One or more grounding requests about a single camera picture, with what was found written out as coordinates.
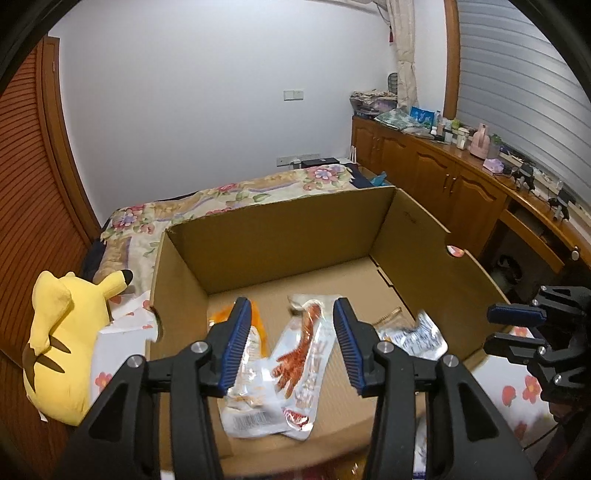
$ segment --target barcode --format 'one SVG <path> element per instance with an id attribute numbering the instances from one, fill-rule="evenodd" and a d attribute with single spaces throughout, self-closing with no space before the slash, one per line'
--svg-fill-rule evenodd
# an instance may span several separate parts
<path id="1" fill-rule="evenodd" d="M 234 427 L 236 430 L 250 430 L 253 427 L 272 425 L 273 417 L 266 411 L 258 411 L 249 415 L 240 415 L 234 417 Z"/>

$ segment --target cabinet handle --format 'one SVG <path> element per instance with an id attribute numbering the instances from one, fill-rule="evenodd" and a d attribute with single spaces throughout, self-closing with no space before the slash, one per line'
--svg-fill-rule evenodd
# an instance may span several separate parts
<path id="1" fill-rule="evenodd" d="M 456 184 L 457 178 L 453 177 L 452 179 L 452 186 L 449 187 L 449 195 L 453 193 L 453 186 Z"/>

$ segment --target snack package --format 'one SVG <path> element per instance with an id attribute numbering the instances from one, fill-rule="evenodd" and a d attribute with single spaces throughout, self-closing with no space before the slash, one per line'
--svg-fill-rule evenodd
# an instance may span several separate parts
<path id="1" fill-rule="evenodd" d="M 232 437 L 256 438 L 288 429 L 282 401 L 275 394 L 275 385 L 267 365 L 267 333 L 255 302 L 252 306 L 251 330 L 236 375 L 236 382 L 224 397 L 220 418 L 224 431 Z M 210 326 L 225 322 L 232 306 L 215 313 Z"/>
<path id="2" fill-rule="evenodd" d="M 439 360 L 447 352 L 447 342 L 437 325 L 421 310 L 418 312 L 415 328 L 397 326 L 396 320 L 401 312 L 398 308 L 375 325 L 380 340 L 392 342 L 409 355 Z"/>
<path id="3" fill-rule="evenodd" d="M 324 370 L 335 344 L 333 304 L 340 295 L 293 295 L 294 316 L 269 359 L 289 429 L 284 435 L 306 440 L 316 413 Z"/>

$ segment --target pink bottle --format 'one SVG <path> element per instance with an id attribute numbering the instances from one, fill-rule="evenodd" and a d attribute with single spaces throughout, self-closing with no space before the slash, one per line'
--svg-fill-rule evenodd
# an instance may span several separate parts
<path id="1" fill-rule="evenodd" d="M 472 145 L 470 145 L 470 153 L 482 160 L 486 160 L 488 148 L 491 145 L 491 138 L 487 133 L 488 127 L 485 124 L 480 124 L 478 132 L 476 132 L 472 138 Z"/>

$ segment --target pikachu plush toy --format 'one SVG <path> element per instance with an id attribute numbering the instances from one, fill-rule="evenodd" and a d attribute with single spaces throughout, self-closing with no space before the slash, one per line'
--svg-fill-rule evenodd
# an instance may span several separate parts
<path id="1" fill-rule="evenodd" d="M 80 424 L 90 408 L 96 335 L 109 324 L 106 301 L 132 278 L 130 270 L 120 270 L 95 285 L 72 272 L 62 278 L 41 272 L 33 287 L 31 336 L 22 354 L 25 390 L 40 412 Z"/>

